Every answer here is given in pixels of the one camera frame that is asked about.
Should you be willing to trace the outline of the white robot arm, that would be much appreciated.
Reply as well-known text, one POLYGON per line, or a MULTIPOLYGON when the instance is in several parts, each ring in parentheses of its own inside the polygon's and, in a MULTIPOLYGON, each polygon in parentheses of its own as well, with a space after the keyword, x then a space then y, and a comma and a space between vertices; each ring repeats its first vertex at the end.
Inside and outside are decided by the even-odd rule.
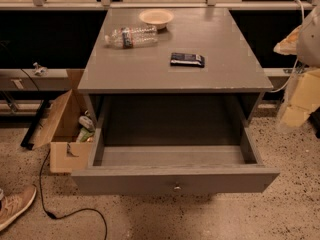
POLYGON ((296 55, 311 67, 320 67, 320 6, 317 5, 273 51, 282 55, 296 55))

